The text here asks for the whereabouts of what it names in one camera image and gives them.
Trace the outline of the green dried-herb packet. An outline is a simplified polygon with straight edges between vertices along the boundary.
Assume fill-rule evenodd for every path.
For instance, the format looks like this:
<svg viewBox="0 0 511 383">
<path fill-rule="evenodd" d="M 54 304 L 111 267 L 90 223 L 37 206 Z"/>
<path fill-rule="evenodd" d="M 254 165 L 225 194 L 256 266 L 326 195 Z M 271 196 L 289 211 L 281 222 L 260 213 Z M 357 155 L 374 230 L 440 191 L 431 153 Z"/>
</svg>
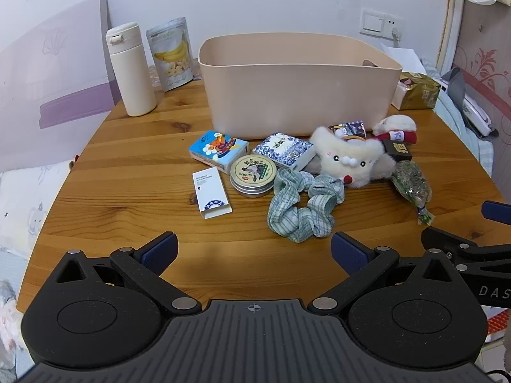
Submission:
<svg viewBox="0 0 511 383">
<path fill-rule="evenodd" d="M 432 224 L 435 216 L 427 209 L 432 191 L 420 167 L 413 161 L 400 161 L 391 180 L 398 193 L 416 208 L 418 223 Z"/>
</svg>

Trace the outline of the white red plush roll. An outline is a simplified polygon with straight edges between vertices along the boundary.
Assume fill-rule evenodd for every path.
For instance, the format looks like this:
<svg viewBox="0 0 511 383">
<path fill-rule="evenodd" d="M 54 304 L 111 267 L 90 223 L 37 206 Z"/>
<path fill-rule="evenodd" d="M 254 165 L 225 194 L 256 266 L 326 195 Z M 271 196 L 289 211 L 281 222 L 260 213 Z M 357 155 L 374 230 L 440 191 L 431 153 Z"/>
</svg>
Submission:
<svg viewBox="0 0 511 383">
<path fill-rule="evenodd" d="M 391 115 L 384 118 L 371 130 L 372 136 L 378 140 L 391 140 L 416 144 L 416 123 L 404 114 Z"/>
</svg>

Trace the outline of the white red-dot small box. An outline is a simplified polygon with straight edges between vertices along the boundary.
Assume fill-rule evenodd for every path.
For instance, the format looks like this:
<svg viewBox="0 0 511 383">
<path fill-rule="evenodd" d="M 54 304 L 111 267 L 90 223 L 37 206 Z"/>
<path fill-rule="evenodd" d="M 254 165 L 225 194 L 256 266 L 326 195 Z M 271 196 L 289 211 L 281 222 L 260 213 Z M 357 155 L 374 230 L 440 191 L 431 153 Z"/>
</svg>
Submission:
<svg viewBox="0 0 511 383">
<path fill-rule="evenodd" d="M 192 174 L 200 215 L 208 220 L 232 212 L 228 196 L 217 168 Z"/>
</svg>

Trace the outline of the purple cartoon small box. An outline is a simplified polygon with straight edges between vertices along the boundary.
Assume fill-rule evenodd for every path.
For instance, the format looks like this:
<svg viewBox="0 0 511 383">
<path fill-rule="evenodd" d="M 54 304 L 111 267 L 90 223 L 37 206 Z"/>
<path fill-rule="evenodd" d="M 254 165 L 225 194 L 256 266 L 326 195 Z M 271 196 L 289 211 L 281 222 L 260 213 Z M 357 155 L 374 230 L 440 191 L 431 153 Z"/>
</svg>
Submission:
<svg viewBox="0 0 511 383">
<path fill-rule="evenodd" d="M 328 129 L 338 139 L 366 139 L 365 125 L 362 120 L 331 125 Z"/>
</svg>

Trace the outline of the blue cartoon card box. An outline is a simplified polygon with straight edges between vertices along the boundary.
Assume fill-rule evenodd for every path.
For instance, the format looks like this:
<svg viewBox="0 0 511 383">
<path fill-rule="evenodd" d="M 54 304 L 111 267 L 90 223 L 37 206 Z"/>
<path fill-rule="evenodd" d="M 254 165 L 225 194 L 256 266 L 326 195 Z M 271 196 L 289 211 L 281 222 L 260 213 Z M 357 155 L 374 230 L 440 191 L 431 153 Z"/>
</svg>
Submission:
<svg viewBox="0 0 511 383">
<path fill-rule="evenodd" d="M 248 141 L 207 131 L 189 149 L 192 158 L 228 174 L 231 165 L 248 154 Z"/>
</svg>

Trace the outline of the blue white porcelain-pattern box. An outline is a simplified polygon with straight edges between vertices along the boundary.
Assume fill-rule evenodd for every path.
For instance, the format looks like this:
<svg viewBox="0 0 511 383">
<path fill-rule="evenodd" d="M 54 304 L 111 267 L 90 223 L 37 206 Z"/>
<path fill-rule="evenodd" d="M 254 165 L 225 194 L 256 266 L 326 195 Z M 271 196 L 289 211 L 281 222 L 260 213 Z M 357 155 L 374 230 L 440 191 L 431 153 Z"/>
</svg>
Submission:
<svg viewBox="0 0 511 383">
<path fill-rule="evenodd" d="M 278 167 L 296 171 L 303 170 L 316 155 L 310 142 L 281 132 L 275 132 L 257 144 L 253 153 L 266 156 Z"/>
</svg>

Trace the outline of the black gold-character box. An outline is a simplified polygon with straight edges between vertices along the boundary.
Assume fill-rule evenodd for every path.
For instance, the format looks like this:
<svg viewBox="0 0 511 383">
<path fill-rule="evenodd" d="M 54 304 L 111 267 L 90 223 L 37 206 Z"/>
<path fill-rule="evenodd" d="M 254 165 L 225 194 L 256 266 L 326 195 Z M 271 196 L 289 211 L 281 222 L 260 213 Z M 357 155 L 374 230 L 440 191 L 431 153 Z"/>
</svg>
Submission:
<svg viewBox="0 0 511 383">
<path fill-rule="evenodd" d="M 404 142 L 392 141 L 384 139 L 382 144 L 385 153 L 388 154 L 395 162 L 411 161 L 412 154 Z"/>
</svg>

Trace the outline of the white plush toy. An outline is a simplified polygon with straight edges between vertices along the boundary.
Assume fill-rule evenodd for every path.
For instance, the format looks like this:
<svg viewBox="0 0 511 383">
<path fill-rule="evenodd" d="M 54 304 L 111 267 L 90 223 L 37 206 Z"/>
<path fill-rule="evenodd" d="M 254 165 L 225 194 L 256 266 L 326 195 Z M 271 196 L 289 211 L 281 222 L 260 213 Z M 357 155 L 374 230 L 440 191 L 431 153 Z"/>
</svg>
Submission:
<svg viewBox="0 0 511 383">
<path fill-rule="evenodd" d="M 316 155 L 304 170 L 337 178 L 348 188 L 360 189 L 374 180 L 390 178 L 397 164 L 377 139 L 338 139 L 321 126 L 309 142 Z"/>
</svg>

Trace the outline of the green plaid scrunchie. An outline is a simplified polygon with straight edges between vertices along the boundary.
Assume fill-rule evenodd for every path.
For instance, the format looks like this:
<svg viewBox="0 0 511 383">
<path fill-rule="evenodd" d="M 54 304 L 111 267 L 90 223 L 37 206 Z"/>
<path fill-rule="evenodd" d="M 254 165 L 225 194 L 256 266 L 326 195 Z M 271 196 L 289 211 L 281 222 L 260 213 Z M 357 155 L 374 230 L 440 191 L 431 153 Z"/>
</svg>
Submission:
<svg viewBox="0 0 511 383">
<path fill-rule="evenodd" d="M 335 223 L 332 210 L 344 200 L 345 186 L 338 178 L 279 169 L 269 204 L 269 229 L 294 243 L 326 238 Z"/>
</svg>

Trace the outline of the round metal tin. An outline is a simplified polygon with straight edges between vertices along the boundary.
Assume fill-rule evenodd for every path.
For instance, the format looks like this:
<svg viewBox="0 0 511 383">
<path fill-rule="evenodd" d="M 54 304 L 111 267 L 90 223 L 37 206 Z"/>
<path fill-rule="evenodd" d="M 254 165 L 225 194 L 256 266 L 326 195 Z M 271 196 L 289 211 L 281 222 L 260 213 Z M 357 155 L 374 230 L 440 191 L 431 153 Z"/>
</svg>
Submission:
<svg viewBox="0 0 511 383">
<path fill-rule="evenodd" d="M 230 167 L 230 183 L 241 194 L 257 197 L 273 189 L 277 168 L 262 155 L 242 156 Z"/>
</svg>

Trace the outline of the pink purple headboard panel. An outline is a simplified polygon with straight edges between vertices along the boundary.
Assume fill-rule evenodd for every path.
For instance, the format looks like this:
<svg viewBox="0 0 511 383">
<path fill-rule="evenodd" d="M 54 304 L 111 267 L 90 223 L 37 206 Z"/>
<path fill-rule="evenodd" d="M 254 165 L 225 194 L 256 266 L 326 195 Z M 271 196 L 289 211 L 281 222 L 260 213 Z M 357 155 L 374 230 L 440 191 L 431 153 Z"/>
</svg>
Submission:
<svg viewBox="0 0 511 383">
<path fill-rule="evenodd" d="M 105 35 L 107 0 L 84 0 L 1 52 L 1 169 L 82 153 L 119 102 Z"/>
</svg>

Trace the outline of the cream thermos bottle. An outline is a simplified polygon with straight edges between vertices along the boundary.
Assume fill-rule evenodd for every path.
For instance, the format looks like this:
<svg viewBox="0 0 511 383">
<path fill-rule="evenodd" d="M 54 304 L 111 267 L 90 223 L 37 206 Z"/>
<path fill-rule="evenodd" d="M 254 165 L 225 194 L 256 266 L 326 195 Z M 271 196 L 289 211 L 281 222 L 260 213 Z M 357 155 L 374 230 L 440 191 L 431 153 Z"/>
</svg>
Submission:
<svg viewBox="0 0 511 383">
<path fill-rule="evenodd" d="M 106 44 L 126 113 L 138 117 L 157 106 L 137 23 L 124 23 L 106 34 Z"/>
</svg>

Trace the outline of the beige plastic storage bin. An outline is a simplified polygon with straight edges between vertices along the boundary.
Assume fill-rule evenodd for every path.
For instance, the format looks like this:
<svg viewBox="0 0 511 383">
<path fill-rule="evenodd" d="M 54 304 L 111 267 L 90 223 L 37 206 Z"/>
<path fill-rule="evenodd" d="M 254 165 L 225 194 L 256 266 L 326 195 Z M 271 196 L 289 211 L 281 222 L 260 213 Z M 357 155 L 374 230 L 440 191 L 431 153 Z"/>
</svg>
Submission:
<svg viewBox="0 0 511 383">
<path fill-rule="evenodd" d="M 354 38 L 298 32 L 222 35 L 198 51 L 212 126 L 242 139 L 308 136 L 391 105 L 402 66 Z"/>
</svg>

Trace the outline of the banana chips pouch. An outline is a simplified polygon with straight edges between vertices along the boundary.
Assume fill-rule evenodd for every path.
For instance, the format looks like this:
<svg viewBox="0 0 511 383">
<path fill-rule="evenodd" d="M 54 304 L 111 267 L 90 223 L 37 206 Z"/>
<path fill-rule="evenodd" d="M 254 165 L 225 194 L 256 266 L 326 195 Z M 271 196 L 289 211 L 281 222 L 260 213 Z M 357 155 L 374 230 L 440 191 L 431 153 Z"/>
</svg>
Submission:
<svg viewBox="0 0 511 383">
<path fill-rule="evenodd" d="M 193 58 L 184 17 L 146 31 L 160 85 L 165 92 L 193 80 Z"/>
</svg>

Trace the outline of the white wall switch socket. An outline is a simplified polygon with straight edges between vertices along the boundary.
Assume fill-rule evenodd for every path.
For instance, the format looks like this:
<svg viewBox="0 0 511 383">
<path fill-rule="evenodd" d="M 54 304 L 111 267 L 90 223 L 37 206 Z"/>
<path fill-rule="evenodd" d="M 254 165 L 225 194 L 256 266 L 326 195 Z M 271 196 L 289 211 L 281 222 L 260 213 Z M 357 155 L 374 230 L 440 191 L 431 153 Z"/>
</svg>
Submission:
<svg viewBox="0 0 511 383">
<path fill-rule="evenodd" d="M 363 9 L 360 17 L 359 33 L 387 40 L 400 41 L 404 30 L 404 22 L 400 17 L 394 17 L 376 11 Z"/>
</svg>

